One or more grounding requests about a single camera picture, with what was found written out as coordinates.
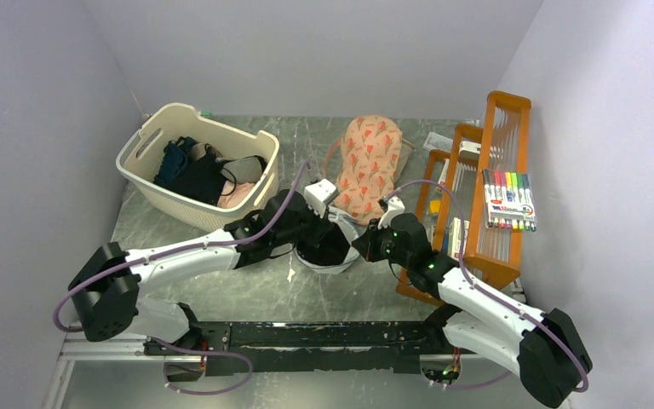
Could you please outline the white mesh laundry bag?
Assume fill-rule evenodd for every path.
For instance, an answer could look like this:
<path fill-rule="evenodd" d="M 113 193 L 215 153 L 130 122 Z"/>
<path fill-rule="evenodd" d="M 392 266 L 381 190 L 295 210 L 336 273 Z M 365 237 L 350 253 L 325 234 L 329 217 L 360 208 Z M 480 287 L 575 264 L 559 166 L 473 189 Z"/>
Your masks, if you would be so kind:
<path fill-rule="evenodd" d="M 331 228 L 316 247 L 298 244 L 292 255 L 318 274 L 340 274 L 359 258 L 359 253 L 352 247 L 359 231 L 350 215 L 342 210 L 330 208 L 328 220 Z"/>

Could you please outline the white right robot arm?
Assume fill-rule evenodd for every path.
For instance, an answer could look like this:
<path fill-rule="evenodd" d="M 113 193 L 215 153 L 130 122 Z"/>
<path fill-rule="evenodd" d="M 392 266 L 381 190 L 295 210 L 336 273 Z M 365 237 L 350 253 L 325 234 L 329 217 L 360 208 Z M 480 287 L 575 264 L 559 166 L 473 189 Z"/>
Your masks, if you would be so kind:
<path fill-rule="evenodd" d="M 425 331 L 432 351 L 454 346 L 491 360 L 551 408 L 587 390 L 593 363 L 571 317 L 558 308 L 546 313 L 490 287 L 434 250 L 414 215 L 398 215 L 386 227 L 374 219 L 352 246 L 367 262 L 386 260 L 404 268 L 414 287 L 446 304 L 447 318 Z"/>

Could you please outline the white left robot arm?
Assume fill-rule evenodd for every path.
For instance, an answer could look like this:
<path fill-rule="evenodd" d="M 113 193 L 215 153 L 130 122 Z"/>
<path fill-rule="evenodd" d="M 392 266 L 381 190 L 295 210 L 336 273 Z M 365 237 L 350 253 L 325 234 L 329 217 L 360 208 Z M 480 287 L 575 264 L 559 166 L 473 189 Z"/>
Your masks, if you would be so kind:
<path fill-rule="evenodd" d="M 284 189 L 257 210 L 196 239 L 151 249 L 99 247 L 68 286 L 79 332 L 103 342 L 123 332 L 156 337 L 180 354 L 198 349 L 202 331 L 185 304 L 158 302 L 149 293 L 200 274 L 244 268 L 284 253 L 340 273 L 356 258 L 356 227 L 347 214 L 310 192 Z"/>

